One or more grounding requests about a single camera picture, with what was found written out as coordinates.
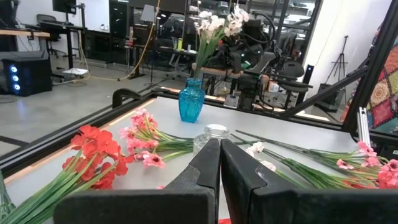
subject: tripod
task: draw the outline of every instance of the tripod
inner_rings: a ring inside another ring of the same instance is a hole
[[[341,76],[343,75],[343,78],[346,76],[346,64],[348,62],[345,61],[345,55],[344,55],[344,49],[346,48],[346,43],[347,43],[347,39],[348,39],[348,35],[344,37],[344,45],[343,45],[343,50],[341,51],[340,55],[338,56],[337,60],[335,63],[333,68],[330,71],[330,74],[328,75],[328,78],[326,79],[325,84],[328,82],[331,74],[333,73],[333,71],[335,71],[335,74],[333,75],[333,77],[336,77],[337,71],[338,71],[338,81],[341,80]],[[347,103],[347,92],[346,92],[346,87],[344,86],[344,99],[345,99],[345,103]]]

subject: white table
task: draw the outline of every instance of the white table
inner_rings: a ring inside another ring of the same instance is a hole
[[[207,124],[214,123],[226,126],[232,133],[235,129],[239,129],[258,136],[295,144],[301,147],[335,152],[348,152],[357,149],[356,143],[348,133],[316,128],[235,110],[204,105],[198,121],[192,124],[184,123],[180,120],[177,100],[158,97],[153,102],[146,105],[145,108],[154,115],[160,130],[180,137],[194,138],[203,132],[203,128]],[[104,127],[114,134],[114,139],[120,143],[125,153],[127,153],[126,142],[124,139],[119,138],[118,131],[130,125],[131,115],[132,113],[125,114],[124,117],[121,116],[122,118],[119,120],[110,122]],[[246,136],[242,137],[247,140],[252,140]],[[320,171],[335,173],[310,159],[284,148],[267,143],[264,143],[264,147],[282,156],[294,158],[298,162],[302,162]],[[17,173],[15,176],[6,179],[6,186],[12,201],[16,205],[19,205],[23,200],[37,192],[61,171],[62,164],[65,162],[66,158],[75,154],[76,151],[64,150],[59,152],[56,156],[52,156],[43,162],[28,167],[25,172],[22,170],[20,174]],[[291,176],[296,181],[303,182],[300,177],[273,159],[265,155],[260,155],[259,157],[273,162],[278,169]],[[133,162],[129,164],[129,172],[125,176],[116,178],[113,188],[116,190],[154,189],[160,185],[167,185],[186,168],[191,159],[192,154],[186,154],[169,161],[164,169],[155,167],[145,169],[141,162]],[[222,188],[220,191],[219,218],[228,218],[229,214]]]

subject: concrete floor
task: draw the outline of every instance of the concrete floor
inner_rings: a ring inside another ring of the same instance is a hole
[[[66,60],[52,60],[55,67],[67,67]],[[122,78],[125,77],[125,67],[112,70],[104,67],[89,65],[90,73],[95,77]],[[0,136],[32,142],[46,134],[56,131],[88,114],[111,104],[111,96],[115,90],[129,88],[141,91],[144,84],[150,82],[150,71],[144,69],[146,76],[121,82],[90,78],[77,84],[63,84],[54,86],[53,91],[39,93],[29,97],[0,96],[1,98],[15,98],[13,103],[0,104]],[[171,80],[166,72],[154,70],[154,83],[161,86],[183,89],[185,78]],[[305,110],[307,114],[329,118],[322,110],[312,106]],[[337,120],[338,113],[331,113]],[[0,142],[0,155],[16,149],[17,146]]]

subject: red object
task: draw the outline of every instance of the red object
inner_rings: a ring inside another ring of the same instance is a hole
[[[229,218],[226,218],[226,219],[223,219],[223,220],[218,220],[218,223],[219,224],[232,224],[231,223],[231,219],[229,219]]]
[[[111,157],[116,164],[115,168],[107,172],[99,181],[92,186],[94,189],[112,189],[112,183],[115,175],[125,175],[128,171],[127,163],[134,161],[134,156],[124,156],[121,153],[121,147],[112,139],[112,133],[109,131],[100,131],[96,127],[84,125],[79,129],[81,134],[77,134],[71,140],[74,145],[72,149],[81,150],[83,157],[76,161],[75,170],[80,173],[86,169],[81,175],[82,181],[89,181],[94,176],[102,174],[109,169],[113,164],[110,162],[103,163],[104,158]],[[62,167],[65,169],[71,161],[74,161],[75,156],[69,157]],[[96,173],[97,167],[101,166],[101,171]]]

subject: white wall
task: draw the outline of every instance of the white wall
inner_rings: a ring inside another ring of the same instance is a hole
[[[366,58],[377,28],[381,25],[391,0],[324,0],[320,15],[315,26],[310,48],[305,59],[315,69],[307,97],[318,92],[319,85],[326,81],[341,53],[344,36],[348,35],[345,49],[345,60],[348,62],[346,72],[355,70]],[[338,77],[329,79],[333,84]],[[347,96],[354,84],[347,86]]]
[[[81,0],[81,2],[86,4],[87,29],[109,33],[109,28],[101,29],[101,24],[109,27],[109,0]]]
[[[101,24],[109,26],[109,0],[77,0],[76,3],[85,3],[85,21],[86,27],[89,30],[96,30],[100,32],[109,32],[109,30],[101,30]],[[36,15],[46,14],[55,16],[58,21],[65,21],[65,13],[55,12],[52,10],[52,0],[22,0],[18,10],[17,18],[23,24],[36,25]],[[77,10],[76,15],[69,14],[69,22],[75,26],[81,26],[80,10]],[[72,33],[72,46],[77,47],[78,36]],[[19,51],[36,50],[39,44],[38,40],[31,41],[32,46],[29,45],[26,36],[20,36],[17,39]],[[67,52],[67,37],[61,35],[58,42],[52,42],[52,47],[62,52]]]

